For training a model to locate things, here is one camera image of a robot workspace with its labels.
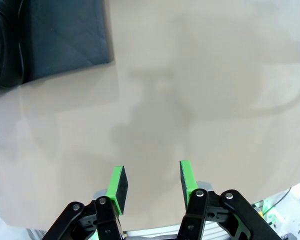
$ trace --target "dark blue cloth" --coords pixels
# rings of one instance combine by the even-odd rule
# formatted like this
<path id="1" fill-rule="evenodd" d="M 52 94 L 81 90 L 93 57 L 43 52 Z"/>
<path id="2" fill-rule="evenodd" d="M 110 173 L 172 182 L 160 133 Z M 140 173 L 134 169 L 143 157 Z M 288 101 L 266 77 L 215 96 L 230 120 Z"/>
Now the dark blue cloth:
<path id="1" fill-rule="evenodd" d="M 30 81 L 109 62 L 102 0 L 30 0 L 29 9 Z"/>

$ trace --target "screw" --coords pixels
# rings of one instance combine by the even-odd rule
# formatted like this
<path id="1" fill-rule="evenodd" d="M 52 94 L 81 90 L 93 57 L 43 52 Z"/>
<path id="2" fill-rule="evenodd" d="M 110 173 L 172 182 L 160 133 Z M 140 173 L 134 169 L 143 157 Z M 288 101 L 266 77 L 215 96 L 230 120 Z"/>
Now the screw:
<path id="1" fill-rule="evenodd" d="M 104 197 L 99 199 L 99 203 L 100 203 L 101 205 L 105 204 L 106 201 L 107 201 L 107 199 L 105 199 Z"/>
<path id="2" fill-rule="evenodd" d="M 228 193 L 225 194 L 225 198 L 226 199 L 233 199 L 234 196 L 232 195 L 232 193 L 228 192 Z"/>
<path id="3" fill-rule="evenodd" d="M 198 190 L 195 192 L 195 195 L 197 195 L 197 197 L 202 197 L 204 195 L 204 192 L 201 190 Z"/>
<path id="4" fill-rule="evenodd" d="M 80 205 L 79 204 L 75 204 L 75 205 L 73 205 L 72 208 L 73 208 L 73 210 L 78 211 L 79 208 L 80 208 Z"/>

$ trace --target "beige table surface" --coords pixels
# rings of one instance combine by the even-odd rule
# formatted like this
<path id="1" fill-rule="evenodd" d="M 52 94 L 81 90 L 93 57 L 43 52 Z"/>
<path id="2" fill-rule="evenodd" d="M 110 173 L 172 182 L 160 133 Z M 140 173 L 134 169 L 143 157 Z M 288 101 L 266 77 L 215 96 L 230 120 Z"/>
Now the beige table surface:
<path id="1" fill-rule="evenodd" d="M 47 230 L 114 166 L 123 229 L 179 223 L 179 161 L 257 201 L 300 182 L 300 0 L 111 0 L 115 61 L 0 95 L 0 215 Z"/>

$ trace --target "green gripper pad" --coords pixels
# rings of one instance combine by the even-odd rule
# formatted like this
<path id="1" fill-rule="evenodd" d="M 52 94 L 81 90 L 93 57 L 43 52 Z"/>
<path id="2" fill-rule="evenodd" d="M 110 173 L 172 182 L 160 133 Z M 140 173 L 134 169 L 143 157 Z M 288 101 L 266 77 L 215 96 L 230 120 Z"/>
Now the green gripper pad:
<path id="1" fill-rule="evenodd" d="M 187 208 L 190 195 L 193 190 L 198 188 L 191 162 L 188 160 L 180 161 L 180 179 L 183 191 L 185 208 Z"/>
<path id="2" fill-rule="evenodd" d="M 105 195 L 115 203 L 119 215 L 124 214 L 127 192 L 128 179 L 125 167 L 116 166 L 113 170 L 110 185 Z"/>

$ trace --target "folded cloth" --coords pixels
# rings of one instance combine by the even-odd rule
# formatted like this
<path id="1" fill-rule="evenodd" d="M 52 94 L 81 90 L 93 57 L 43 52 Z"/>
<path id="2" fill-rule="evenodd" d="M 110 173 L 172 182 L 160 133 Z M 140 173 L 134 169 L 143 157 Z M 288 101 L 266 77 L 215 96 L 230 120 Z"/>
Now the folded cloth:
<path id="1" fill-rule="evenodd" d="M 0 93 L 108 62 L 102 0 L 0 0 Z"/>

